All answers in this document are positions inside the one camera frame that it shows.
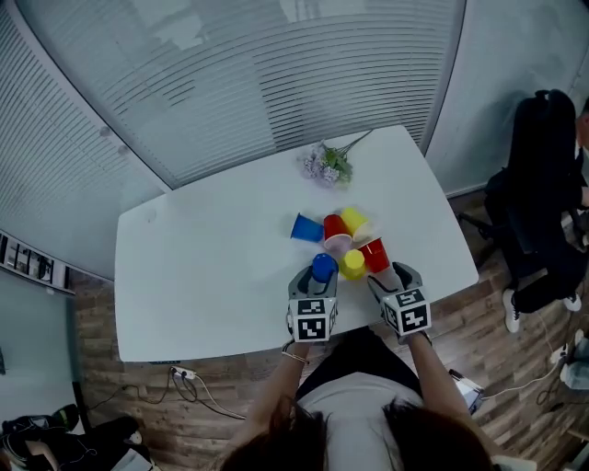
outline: flower bouquet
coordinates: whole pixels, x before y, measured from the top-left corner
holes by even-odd
[[[348,162],[348,152],[371,132],[367,132],[339,149],[327,147],[323,141],[312,144],[305,154],[298,157],[303,175],[305,178],[316,180],[317,183],[327,188],[333,188],[336,184],[350,183],[352,164]]]

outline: wooden floor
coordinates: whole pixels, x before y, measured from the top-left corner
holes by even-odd
[[[452,201],[457,211],[483,215],[479,195]],[[476,259],[486,244],[477,231],[464,226],[465,236]],[[448,267],[452,276],[452,267]],[[567,326],[570,336],[581,327],[589,329],[589,308],[574,315],[561,303],[522,319],[517,335],[503,324],[502,290],[509,281],[500,254],[495,254],[480,271],[479,283],[433,305],[433,345],[448,368],[453,368],[486,388],[488,396],[506,387],[523,385],[546,374],[549,347],[539,316],[542,316],[553,348],[564,343]],[[141,397],[159,399],[165,391],[167,366],[148,363],[122,363],[117,347],[112,286],[86,276],[75,275],[76,322],[79,358],[84,377],[82,389],[88,406],[108,398],[122,385],[137,385]],[[589,293],[584,306],[589,306]],[[400,347],[384,326],[375,328],[387,344],[407,363],[409,352]],[[314,347],[313,361],[306,374],[328,354],[338,339],[328,346]],[[260,384],[280,358],[277,350],[186,362],[208,384],[213,396],[226,408],[245,414]],[[567,405],[550,412],[561,401],[589,402],[589,395],[568,391],[561,385],[546,404],[537,405],[538,394],[559,383],[558,372],[528,388],[492,398],[475,418],[505,450],[538,461],[539,469],[560,469],[580,441],[565,431],[573,424],[583,429],[587,406]],[[203,388],[198,395],[205,398]],[[147,404],[136,397],[137,390],[121,391],[110,402],[89,412],[97,425],[120,414],[130,414],[141,424],[145,442],[164,471],[187,471],[208,466],[239,426],[239,421],[215,415],[200,404],[182,401],[171,389],[161,404]]]

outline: window blind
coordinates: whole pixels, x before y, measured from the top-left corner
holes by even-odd
[[[0,5],[0,228],[112,279],[119,215],[161,194],[100,135]]]
[[[80,92],[172,188],[393,124],[423,144],[464,13],[464,0],[18,4]]]

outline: plastic cup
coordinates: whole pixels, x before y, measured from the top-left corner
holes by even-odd
[[[327,283],[331,273],[338,272],[338,262],[328,254],[319,254],[313,258],[313,279],[320,283]]]
[[[291,238],[320,242],[323,238],[323,226],[299,213],[294,221]]]
[[[348,232],[352,234],[354,242],[365,240],[373,233],[373,226],[368,218],[355,208],[345,208],[341,212],[341,219],[346,224]]]
[[[390,267],[387,252],[385,251],[385,246],[380,237],[372,242],[368,242],[365,246],[361,246],[359,250],[364,255],[366,267],[371,272],[378,273],[379,271],[386,270]]]
[[[345,253],[352,245],[352,236],[348,232],[346,224],[337,214],[330,214],[323,220],[325,228],[325,242],[327,250],[337,250]]]
[[[340,272],[348,280],[359,280],[366,273],[364,255],[360,250],[350,250],[340,260]]]

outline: white cable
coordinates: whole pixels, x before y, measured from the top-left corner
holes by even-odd
[[[549,349],[550,349],[550,356],[552,356],[552,353],[554,353],[554,350],[552,349],[552,346],[550,345],[549,329],[546,327],[546,323],[544,322],[542,315],[538,311],[536,311],[536,313],[537,313],[537,316],[540,318],[540,321],[542,322],[542,326],[544,327],[544,333],[546,335],[546,343],[548,344]],[[546,373],[544,376],[542,376],[541,378],[533,379],[532,381],[530,381],[529,383],[526,383],[523,386],[508,387],[507,389],[503,389],[500,393],[494,394],[492,396],[486,396],[486,397],[482,398],[482,400],[486,401],[487,399],[491,399],[493,397],[500,396],[501,394],[508,393],[509,391],[519,391],[520,389],[524,389],[524,388],[532,385],[533,383],[537,383],[538,381],[544,381],[546,378],[548,378],[551,374],[554,373],[554,371],[559,367],[559,363],[560,363],[560,359],[558,359],[557,362],[554,363],[554,366],[552,367],[552,369],[548,373]]]
[[[217,403],[217,401],[215,401],[213,399],[213,396],[211,395],[211,392],[209,391],[209,388],[206,387],[206,383],[204,382],[204,380],[198,374],[196,374],[196,373],[194,374],[194,377],[197,378],[202,383],[202,386],[204,387],[204,390],[206,391],[206,394],[209,396],[209,398],[211,398],[211,400],[213,401],[213,404],[215,404],[218,408],[220,408],[224,412],[227,412],[228,414],[231,414],[232,416],[235,416],[238,419],[245,419],[244,416],[242,416],[240,414],[237,414],[236,412],[233,412],[232,410],[226,409],[223,406],[219,406],[219,404]]]

